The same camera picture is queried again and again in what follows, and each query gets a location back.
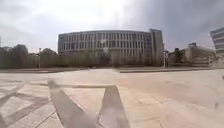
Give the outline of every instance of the lamp post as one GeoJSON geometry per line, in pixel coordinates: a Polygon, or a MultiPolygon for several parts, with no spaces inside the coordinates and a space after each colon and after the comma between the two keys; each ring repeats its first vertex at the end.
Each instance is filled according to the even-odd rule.
{"type": "Polygon", "coordinates": [[[41,48],[39,48],[39,56],[38,56],[38,68],[40,68],[40,52],[41,52],[41,48]]]}
{"type": "Polygon", "coordinates": [[[138,48],[138,65],[142,64],[142,49],[138,48]]]}
{"type": "Polygon", "coordinates": [[[164,68],[166,68],[166,58],[167,58],[167,52],[166,52],[166,48],[165,48],[165,43],[163,43],[163,65],[164,68]]]}

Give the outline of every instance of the distant building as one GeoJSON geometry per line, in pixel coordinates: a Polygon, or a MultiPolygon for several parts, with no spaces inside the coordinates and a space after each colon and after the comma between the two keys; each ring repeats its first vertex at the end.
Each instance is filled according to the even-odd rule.
{"type": "MultiPolygon", "coordinates": [[[[209,66],[209,63],[215,57],[215,51],[205,47],[197,46],[197,43],[191,43],[188,48],[181,49],[182,65],[185,66],[209,66]]],[[[175,64],[175,52],[170,53],[169,63],[175,64]]]]}
{"type": "Polygon", "coordinates": [[[224,28],[210,32],[217,56],[224,56],[224,28]]]}
{"type": "Polygon", "coordinates": [[[60,34],[58,53],[69,65],[163,65],[162,31],[105,30],[60,34]]]}

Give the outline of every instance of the sky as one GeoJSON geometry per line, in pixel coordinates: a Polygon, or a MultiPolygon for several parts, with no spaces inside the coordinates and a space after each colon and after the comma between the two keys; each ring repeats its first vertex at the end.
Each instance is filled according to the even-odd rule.
{"type": "Polygon", "coordinates": [[[209,32],[224,27],[223,0],[0,0],[2,46],[57,51],[58,34],[161,29],[166,49],[189,43],[214,49],[209,32]]]}

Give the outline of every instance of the large white building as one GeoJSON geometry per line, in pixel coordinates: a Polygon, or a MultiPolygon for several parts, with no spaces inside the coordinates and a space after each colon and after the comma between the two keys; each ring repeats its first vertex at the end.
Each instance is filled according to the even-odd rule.
{"type": "Polygon", "coordinates": [[[224,28],[210,32],[217,56],[224,56],[224,28]]]}
{"type": "Polygon", "coordinates": [[[161,30],[83,31],[58,38],[59,56],[68,65],[163,65],[161,30]]]}

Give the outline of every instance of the ground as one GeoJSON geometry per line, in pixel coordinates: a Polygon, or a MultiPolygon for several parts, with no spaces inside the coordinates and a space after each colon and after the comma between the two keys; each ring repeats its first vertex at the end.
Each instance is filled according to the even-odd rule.
{"type": "Polygon", "coordinates": [[[1,128],[223,128],[224,70],[0,73],[1,128]]]}

